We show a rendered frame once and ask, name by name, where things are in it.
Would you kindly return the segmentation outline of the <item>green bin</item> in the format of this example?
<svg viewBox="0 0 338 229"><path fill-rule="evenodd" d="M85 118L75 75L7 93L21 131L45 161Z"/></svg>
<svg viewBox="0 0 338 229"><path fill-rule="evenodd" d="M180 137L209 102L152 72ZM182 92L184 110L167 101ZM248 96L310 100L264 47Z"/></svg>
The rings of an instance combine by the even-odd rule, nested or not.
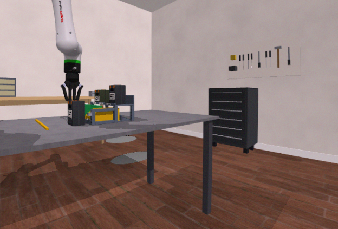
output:
<svg viewBox="0 0 338 229"><path fill-rule="evenodd" d="M90 111L90 109L93 109L93 108L102 108L102 106L86 104L85 105L85 115L87 114L87 112Z"/></svg>

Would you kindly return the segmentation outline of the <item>yellow open bin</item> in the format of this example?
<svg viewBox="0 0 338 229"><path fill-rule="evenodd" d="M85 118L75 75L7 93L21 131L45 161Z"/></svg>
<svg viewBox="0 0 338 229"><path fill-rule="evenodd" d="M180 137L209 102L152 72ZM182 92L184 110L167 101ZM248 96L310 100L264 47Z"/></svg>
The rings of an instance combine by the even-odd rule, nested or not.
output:
<svg viewBox="0 0 338 229"><path fill-rule="evenodd" d="M90 120L90 116L85 115L85 119ZM95 121L113 120L113 111L111 112L96 112ZM118 108L118 121L119 121L119 108Z"/></svg>

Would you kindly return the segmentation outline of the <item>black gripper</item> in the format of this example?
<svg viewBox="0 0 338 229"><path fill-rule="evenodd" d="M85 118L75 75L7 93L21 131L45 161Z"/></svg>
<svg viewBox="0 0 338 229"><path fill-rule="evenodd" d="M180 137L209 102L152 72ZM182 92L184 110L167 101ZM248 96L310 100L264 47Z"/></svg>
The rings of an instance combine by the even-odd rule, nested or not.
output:
<svg viewBox="0 0 338 229"><path fill-rule="evenodd" d="M68 95L66 92L66 86L68 88ZM72 101L72 89L73 89L73 100L79 100L81 90L83 88L83 85L80 84L79 82L79 74L76 73L66 73L66 80L64 84L60 85L63 93L64 93L64 98L66 101ZM76 88L79 86L77 96L76 96Z"/></svg>

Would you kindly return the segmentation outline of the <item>grey bin rack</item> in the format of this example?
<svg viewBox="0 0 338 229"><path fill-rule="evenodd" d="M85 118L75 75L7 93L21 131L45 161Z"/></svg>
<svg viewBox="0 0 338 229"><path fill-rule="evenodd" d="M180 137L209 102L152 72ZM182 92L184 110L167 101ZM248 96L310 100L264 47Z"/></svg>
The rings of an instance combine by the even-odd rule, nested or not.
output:
<svg viewBox="0 0 338 229"><path fill-rule="evenodd" d="M134 121L134 95L126 95L126 104L117 104L115 103L105 103L105 102L90 102L90 105L101 104L106 105L102 109L91 109L90 113L87 112L87 116L90 116L90 120L85 119L85 123L89 125L101 125L107 123L116 123L120 121ZM113 108L107 108L108 106L113 106ZM120 115L120 120L118 121L118 106L130 106L130 119L122 117ZM95 121L95 112L108 112L113 111L113 120L105 121Z"/></svg>

